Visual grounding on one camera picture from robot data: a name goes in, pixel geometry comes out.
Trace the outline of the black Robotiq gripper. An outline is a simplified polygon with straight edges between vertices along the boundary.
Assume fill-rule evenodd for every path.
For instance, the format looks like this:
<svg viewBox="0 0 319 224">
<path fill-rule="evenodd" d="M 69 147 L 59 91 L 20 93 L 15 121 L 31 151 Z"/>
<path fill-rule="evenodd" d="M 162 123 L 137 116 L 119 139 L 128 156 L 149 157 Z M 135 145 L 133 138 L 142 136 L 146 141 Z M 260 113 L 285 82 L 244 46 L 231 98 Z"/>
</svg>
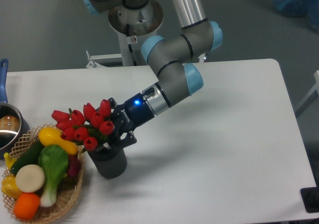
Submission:
<svg viewBox="0 0 319 224">
<path fill-rule="evenodd" d="M 155 117 L 141 93 L 121 105 L 117 105 L 113 98 L 109 98 L 108 101 L 116 133 L 110 134 L 107 141 L 99 144 L 95 149 L 96 152 L 102 150 L 116 152 L 135 144 L 137 139 L 132 131 Z"/>
</svg>

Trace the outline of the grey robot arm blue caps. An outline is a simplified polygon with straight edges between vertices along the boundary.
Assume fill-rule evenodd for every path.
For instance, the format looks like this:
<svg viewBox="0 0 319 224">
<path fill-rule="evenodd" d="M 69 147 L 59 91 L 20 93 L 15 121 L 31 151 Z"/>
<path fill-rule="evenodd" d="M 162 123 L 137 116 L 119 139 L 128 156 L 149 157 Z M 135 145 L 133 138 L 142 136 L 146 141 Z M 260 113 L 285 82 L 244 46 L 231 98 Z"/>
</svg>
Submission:
<svg viewBox="0 0 319 224">
<path fill-rule="evenodd" d="M 191 61 L 222 44 L 222 31 L 207 19 L 200 0 L 172 1 L 182 34 L 166 40 L 157 34 L 163 11 L 155 0 L 83 0 L 91 13 L 108 13 L 119 36 L 123 64 L 148 65 L 158 79 L 122 105 L 112 104 L 115 128 L 109 151 L 134 144 L 135 128 L 201 89 L 203 79 Z"/>
</svg>

